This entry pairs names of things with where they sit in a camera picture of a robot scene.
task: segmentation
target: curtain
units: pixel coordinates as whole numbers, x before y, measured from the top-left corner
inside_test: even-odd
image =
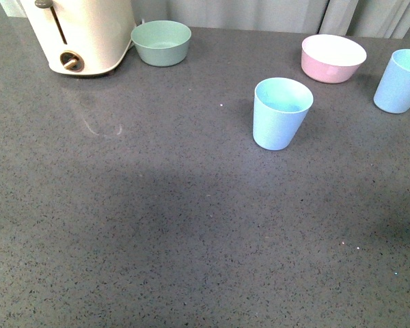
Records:
[[[8,16],[19,1],[0,0]],[[410,0],[131,0],[136,21],[189,26],[410,38]]]
[[[132,0],[140,21],[194,27],[317,33],[329,0]]]
[[[320,32],[410,39],[410,0],[330,0]]]

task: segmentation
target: light blue cup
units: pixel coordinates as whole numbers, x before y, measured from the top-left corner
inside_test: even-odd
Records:
[[[283,77],[266,79],[255,88],[254,140],[267,150],[281,150],[298,131],[313,94],[304,84]]]
[[[410,49],[400,49],[392,54],[375,92],[374,103],[395,114],[410,108]]]

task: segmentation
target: pink bowl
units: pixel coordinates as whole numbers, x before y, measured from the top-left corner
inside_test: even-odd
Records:
[[[324,83],[345,82],[366,57],[362,46],[342,36],[316,34],[302,42],[302,70]]]

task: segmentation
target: toaster knob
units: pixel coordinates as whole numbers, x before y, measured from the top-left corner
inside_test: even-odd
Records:
[[[75,73],[83,70],[84,63],[82,57],[73,51],[66,51],[62,53],[59,60],[61,60],[61,64],[66,70]]]
[[[41,9],[53,7],[53,0],[35,0],[35,5]]]

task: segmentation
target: countertop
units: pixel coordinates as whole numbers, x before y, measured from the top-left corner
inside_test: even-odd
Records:
[[[329,85],[306,35],[192,32],[176,66],[78,78],[0,19],[0,327],[410,327],[410,110],[372,101],[410,40],[352,38]],[[277,152],[252,138],[269,77],[314,95]]]

